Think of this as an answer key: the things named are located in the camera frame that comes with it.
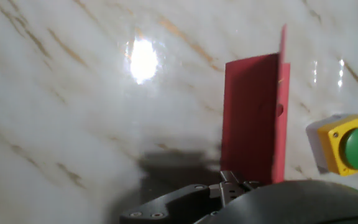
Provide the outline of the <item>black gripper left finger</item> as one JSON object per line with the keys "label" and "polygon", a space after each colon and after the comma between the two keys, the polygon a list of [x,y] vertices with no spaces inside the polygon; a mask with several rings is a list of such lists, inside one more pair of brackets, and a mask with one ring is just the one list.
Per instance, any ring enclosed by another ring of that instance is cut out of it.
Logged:
{"label": "black gripper left finger", "polygon": [[222,185],[234,182],[230,171],[221,171],[222,182],[191,184],[123,212],[120,224],[206,223],[223,208]]}

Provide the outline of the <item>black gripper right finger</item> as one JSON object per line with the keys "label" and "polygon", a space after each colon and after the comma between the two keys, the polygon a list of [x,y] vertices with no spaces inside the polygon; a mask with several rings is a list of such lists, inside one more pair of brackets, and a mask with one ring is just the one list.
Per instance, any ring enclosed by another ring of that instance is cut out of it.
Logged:
{"label": "black gripper right finger", "polygon": [[236,189],[232,191],[232,199],[238,198],[242,194],[250,192],[262,186],[262,183],[256,180],[245,180],[245,178],[243,178],[243,176],[241,176],[241,174],[238,172],[233,172],[232,175],[236,180]]}

